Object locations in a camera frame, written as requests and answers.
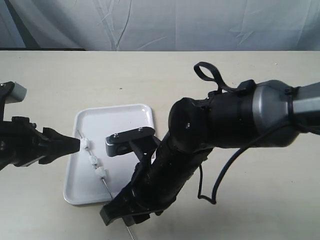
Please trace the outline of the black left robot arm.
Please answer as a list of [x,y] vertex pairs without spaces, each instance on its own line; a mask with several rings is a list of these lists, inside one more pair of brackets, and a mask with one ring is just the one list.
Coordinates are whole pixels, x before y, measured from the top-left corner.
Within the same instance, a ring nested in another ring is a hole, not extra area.
[[33,163],[47,165],[56,159],[77,153],[81,141],[44,127],[37,130],[37,124],[28,117],[13,116],[4,120],[5,105],[22,102],[27,89],[17,82],[0,84],[0,169],[8,165],[28,167]]

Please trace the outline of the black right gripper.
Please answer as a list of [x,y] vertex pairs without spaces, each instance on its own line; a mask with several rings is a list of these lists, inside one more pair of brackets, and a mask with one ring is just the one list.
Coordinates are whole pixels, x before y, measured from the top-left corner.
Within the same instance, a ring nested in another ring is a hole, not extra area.
[[170,137],[159,140],[147,136],[129,144],[139,159],[130,182],[99,214],[106,226],[122,219],[126,226],[142,223],[151,213],[161,215],[176,200],[176,191],[169,190],[168,182],[173,180],[169,168],[177,151],[170,146]]

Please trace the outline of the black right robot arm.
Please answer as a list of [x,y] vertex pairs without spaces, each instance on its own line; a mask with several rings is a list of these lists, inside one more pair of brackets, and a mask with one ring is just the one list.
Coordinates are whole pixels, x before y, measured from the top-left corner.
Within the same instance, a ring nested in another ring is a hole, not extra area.
[[105,225],[117,219],[132,226],[161,215],[195,171],[202,170],[214,148],[235,149],[220,171],[211,196],[232,163],[250,148],[289,146],[299,134],[320,133],[320,85],[289,86],[279,80],[219,86],[203,100],[184,97],[171,108],[163,139],[151,127],[114,133],[105,139],[110,157],[135,153],[138,163],[130,182],[100,210]]

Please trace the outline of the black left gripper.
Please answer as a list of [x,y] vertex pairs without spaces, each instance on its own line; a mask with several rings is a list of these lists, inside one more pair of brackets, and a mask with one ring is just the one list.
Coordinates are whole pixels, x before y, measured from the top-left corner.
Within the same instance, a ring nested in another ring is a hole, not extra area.
[[77,153],[80,140],[52,128],[37,130],[37,124],[28,117],[13,116],[0,122],[0,166],[27,167],[34,162],[50,164],[56,159]]

